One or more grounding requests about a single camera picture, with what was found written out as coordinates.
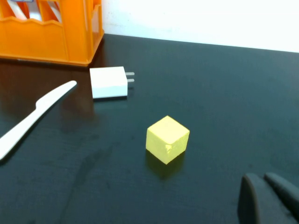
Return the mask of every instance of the orange crate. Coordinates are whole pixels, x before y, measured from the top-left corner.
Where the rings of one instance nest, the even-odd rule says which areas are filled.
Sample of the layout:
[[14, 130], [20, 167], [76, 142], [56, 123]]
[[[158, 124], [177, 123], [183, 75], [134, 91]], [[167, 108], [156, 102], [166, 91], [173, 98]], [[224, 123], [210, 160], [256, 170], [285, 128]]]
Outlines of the orange crate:
[[[0, 0], [0, 57], [88, 66], [104, 35], [101, 0], [56, 0], [61, 23], [47, 1], [37, 0], [38, 21], [17, 19]], [[18, 5], [28, 18], [26, 3]]]

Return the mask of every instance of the black table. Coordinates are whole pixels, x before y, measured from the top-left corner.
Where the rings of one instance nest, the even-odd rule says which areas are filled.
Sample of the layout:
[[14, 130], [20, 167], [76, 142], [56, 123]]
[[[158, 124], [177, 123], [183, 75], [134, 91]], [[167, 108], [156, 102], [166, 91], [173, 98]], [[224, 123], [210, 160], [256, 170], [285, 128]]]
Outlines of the black table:
[[[0, 61], [0, 135], [49, 90], [58, 103], [0, 166], [0, 223], [236, 224], [241, 177], [299, 186], [299, 54], [105, 35], [92, 67], [136, 73], [127, 100], [93, 102], [89, 70]], [[163, 166], [147, 128], [190, 129]]]

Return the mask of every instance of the white label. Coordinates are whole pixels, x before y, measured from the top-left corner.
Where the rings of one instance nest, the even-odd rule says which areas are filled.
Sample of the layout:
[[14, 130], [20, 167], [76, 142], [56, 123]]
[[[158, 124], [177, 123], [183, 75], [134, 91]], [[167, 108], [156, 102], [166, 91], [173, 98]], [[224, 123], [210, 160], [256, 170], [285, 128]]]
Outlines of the white label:
[[16, 2], [33, 2], [33, 0], [11, 0]]

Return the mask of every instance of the knife handle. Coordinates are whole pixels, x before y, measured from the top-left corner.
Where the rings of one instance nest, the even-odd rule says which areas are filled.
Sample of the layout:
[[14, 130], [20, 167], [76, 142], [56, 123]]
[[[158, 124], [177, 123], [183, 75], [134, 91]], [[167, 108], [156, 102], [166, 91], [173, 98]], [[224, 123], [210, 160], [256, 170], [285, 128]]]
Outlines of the knife handle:
[[14, 148], [14, 146], [21, 140], [33, 124], [36, 123], [43, 113], [44, 111], [42, 110], [34, 110], [24, 120], [0, 138], [0, 160], [2, 160], [10, 152], [10, 150]]

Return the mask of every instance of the metal prong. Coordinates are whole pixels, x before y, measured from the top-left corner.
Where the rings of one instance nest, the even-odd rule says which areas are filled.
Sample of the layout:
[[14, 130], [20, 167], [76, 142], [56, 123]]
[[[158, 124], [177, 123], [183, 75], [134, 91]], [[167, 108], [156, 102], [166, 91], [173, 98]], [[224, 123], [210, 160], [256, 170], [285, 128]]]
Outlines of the metal prong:
[[126, 72], [126, 76], [134, 76], [135, 73], [134, 72]]

